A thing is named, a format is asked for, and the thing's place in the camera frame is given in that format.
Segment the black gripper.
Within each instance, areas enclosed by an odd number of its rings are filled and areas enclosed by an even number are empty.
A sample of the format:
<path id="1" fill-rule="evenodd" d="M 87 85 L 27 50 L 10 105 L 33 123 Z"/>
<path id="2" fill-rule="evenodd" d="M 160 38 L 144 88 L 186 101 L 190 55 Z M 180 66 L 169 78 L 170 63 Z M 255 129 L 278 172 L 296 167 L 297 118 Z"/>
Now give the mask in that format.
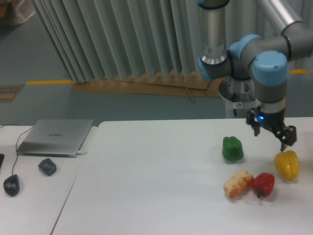
<path id="1" fill-rule="evenodd" d="M 285 105 L 276 103 L 256 102 L 255 108 L 246 114 L 246 124 L 251 126 L 254 136 L 260 134 L 260 128 L 272 132 L 281 142 L 280 151 L 292 146 L 297 141 L 295 126 L 284 124 Z"/>

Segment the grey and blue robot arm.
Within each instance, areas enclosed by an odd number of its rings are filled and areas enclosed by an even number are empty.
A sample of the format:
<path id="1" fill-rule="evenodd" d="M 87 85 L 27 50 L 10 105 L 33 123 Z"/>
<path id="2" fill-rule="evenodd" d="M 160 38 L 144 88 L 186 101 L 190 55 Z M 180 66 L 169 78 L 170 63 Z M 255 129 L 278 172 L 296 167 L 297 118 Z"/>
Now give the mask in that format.
<path id="1" fill-rule="evenodd" d="M 198 65 L 204 80 L 230 76 L 247 84 L 249 110 L 246 123 L 255 135 L 264 128 L 281 142 L 292 146 L 296 127 L 284 124 L 289 61 L 311 57 L 313 30 L 285 0 L 259 0 L 276 36 L 263 39 L 249 34 L 230 47 L 225 46 L 225 0 L 199 0 L 203 12 L 203 52 Z"/>

